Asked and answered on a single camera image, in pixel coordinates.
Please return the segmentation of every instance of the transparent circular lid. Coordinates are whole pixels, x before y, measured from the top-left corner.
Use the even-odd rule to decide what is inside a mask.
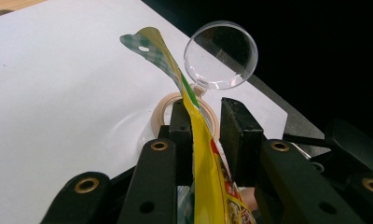
[[[206,90],[225,90],[242,84],[253,74],[257,60],[256,42],[231,21],[202,26],[184,52],[187,73]]]

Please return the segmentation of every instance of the white table surface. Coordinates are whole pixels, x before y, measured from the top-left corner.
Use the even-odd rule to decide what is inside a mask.
[[[39,223],[75,175],[112,178],[135,165],[152,110],[177,91],[119,41],[146,26],[187,76],[189,38],[138,0],[48,0],[0,17],[0,224]],[[218,117],[222,97],[282,138],[287,114],[254,86],[208,91]]]

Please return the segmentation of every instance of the roll of tape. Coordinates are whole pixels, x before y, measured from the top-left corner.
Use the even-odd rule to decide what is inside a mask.
[[[165,124],[164,112],[167,106],[172,105],[175,101],[180,99],[182,99],[181,94],[179,92],[174,92],[163,97],[163,99],[161,99],[158,103],[157,107],[155,107],[151,117],[151,127],[155,137],[158,137],[159,135],[160,126]],[[207,118],[213,139],[217,141],[219,138],[218,118],[216,117],[215,112],[206,102],[204,102],[200,97],[197,97],[197,100],[204,117]]]

